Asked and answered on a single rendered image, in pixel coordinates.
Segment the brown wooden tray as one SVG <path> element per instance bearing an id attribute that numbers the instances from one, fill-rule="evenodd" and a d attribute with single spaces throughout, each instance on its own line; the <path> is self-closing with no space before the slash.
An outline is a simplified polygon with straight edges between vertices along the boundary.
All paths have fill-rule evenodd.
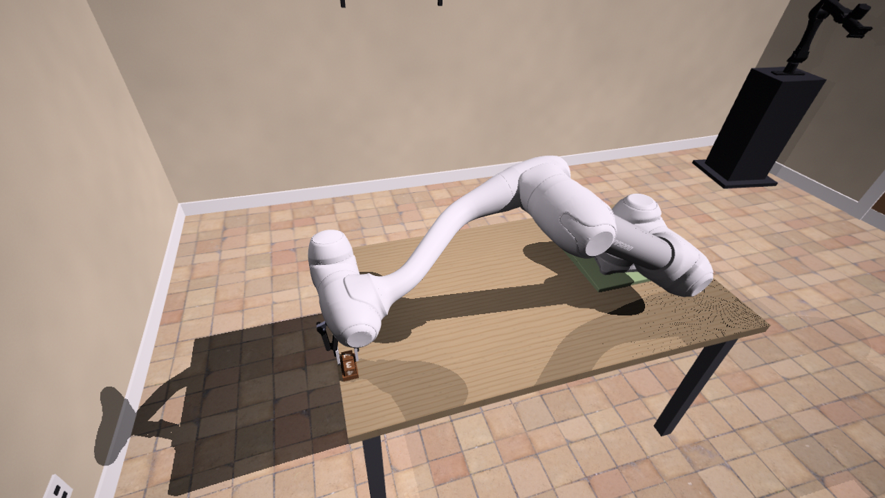
<path id="1" fill-rule="evenodd" d="M 340 356 L 340 362 L 341 362 L 341 368 L 342 368 L 342 376 L 344 377 L 344 381 L 353 380 L 353 379 L 358 378 L 356 356 L 355 356 L 355 353 L 352 353 L 352 354 L 353 354 L 353 359 L 354 359 L 354 363 L 355 363 L 355 367 L 356 367 L 356 374 L 349 375 L 349 376 L 344 376 L 344 363 L 342 363 L 342 357 Z"/>

